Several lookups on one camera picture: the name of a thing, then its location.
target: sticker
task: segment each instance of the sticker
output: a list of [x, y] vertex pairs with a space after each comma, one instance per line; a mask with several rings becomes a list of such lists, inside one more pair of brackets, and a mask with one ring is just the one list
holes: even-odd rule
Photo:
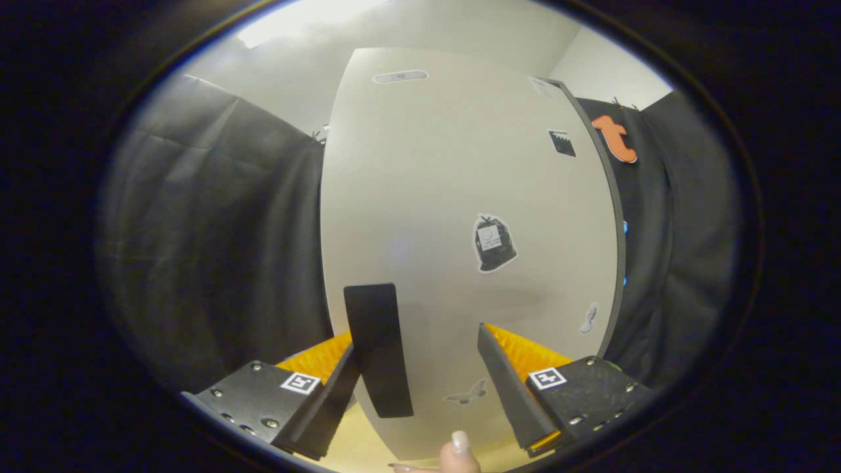
[[479, 243], [482, 245], [482, 251], [486, 252], [490, 249], [501, 247], [500, 228], [496, 225], [479, 228]]
[[534, 382], [534, 385], [537, 386], [537, 389], [540, 391], [557, 385], [562, 385], [567, 382], [555, 368], [546, 368], [541, 371], [535, 371], [534, 373], [529, 373], [528, 376], [529, 378], [532, 378], [532, 382]]
[[492, 273], [517, 258], [508, 225], [496, 215], [479, 214], [473, 224], [473, 250], [479, 272]]
[[304, 375], [302, 373], [292, 373], [280, 387], [285, 390], [294, 391], [299, 394], [307, 395], [315, 389], [315, 386], [321, 382], [321, 378], [315, 376]]
[[569, 139], [569, 133], [563, 130], [549, 130], [549, 137], [555, 145], [555, 151], [567, 156], [575, 157], [573, 142]]
[[473, 400], [488, 395], [488, 391], [484, 388], [484, 385], [487, 382], [487, 379], [479, 380], [478, 383], [476, 383], [475, 385], [473, 385], [472, 388], [470, 388], [470, 392], [447, 396], [444, 398], [444, 401], [456, 402], [459, 406], [467, 406], [467, 404], [470, 404], [471, 402], [473, 402]]
[[544, 81], [541, 81], [534, 77], [529, 78], [532, 81], [532, 87], [534, 87], [534, 89], [537, 90], [537, 93], [546, 97], [552, 97], [552, 94], [549, 93], [549, 86]]
[[429, 74], [424, 71], [400, 71], [378, 74], [373, 77], [373, 81], [378, 84], [390, 84], [395, 82], [419, 81], [428, 77]]
[[584, 323], [581, 324], [581, 328], [579, 332], [587, 333], [593, 329], [593, 320], [595, 319], [595, 314], [599, 312], [599, 303], [594, 302], [590, 304], [590, 308], [587, 309], [587, 315], [584, 317]]

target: trash bag sticker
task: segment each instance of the trash bag sticker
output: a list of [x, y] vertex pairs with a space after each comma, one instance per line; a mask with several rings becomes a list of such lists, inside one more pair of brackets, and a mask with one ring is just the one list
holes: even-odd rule
[[473, 224], [473, 249], [480, 273], [492, 273], [517, 258], [508, 226], [495, 215], [482, 215]]
[[576, 157], [573, 142], [569, 139], [569, 133], [563, 130], [549, 130], [549, 137], [555, 145], [555, 151], [567, 156]]

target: black sticker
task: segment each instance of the black sticker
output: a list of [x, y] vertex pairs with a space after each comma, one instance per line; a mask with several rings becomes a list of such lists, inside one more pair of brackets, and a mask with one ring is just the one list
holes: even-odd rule
[[567, 156], [575, 157], [573, 142], [569, 139], [569, 134], [567, 134], [566, 131], [549, 130], [549, 136], [552, 138], [552, 143], [555, 145], [555, 151]]
[[495, 215], [482, 215], [473, 224], [473, 242], [480, 273], [492, 273], [517, 258], [508, 226]]
[[415, 415], [400, 336], [394, 284], [345, 286], [354, 359], [373, 408], [382, 418]]

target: wooden floor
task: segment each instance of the wooden floor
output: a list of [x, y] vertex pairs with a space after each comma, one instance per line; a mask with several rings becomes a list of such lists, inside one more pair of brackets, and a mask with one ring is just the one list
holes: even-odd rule
[[[448, 440], [442, 438], [441, 444]], [[474, 454], [484, 473], [508, 471], [537, 460], [529, 459], [526, 452], [517, 446], [513, 436], [504, 443], [474, 451]], [[427, 459], [397, 460], [377, 435], [362, 408], [356, 404], [342, 418], [326, 457], [318, 462], [300, 458], [340, 473], [390, 473], [392, 469], [388, 467], [389, 463], [437, 468], [437, 455], [438, 452], [430, 452], [430, 458]]]

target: fingernail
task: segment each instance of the fingernail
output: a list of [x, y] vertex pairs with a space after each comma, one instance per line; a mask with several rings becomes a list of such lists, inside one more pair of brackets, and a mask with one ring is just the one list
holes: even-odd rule
[[395, 473], [405, 473], [406, 471], [417, 470], [412, 465], [401, 465], [400, 463], [389, 463], [389, 466], [394, 468]]
[[469, 456], [470, 455], [470, 438], [463, 430], [457, 430], [452, 433], [452, 445], [456, 448], [456, 453]]

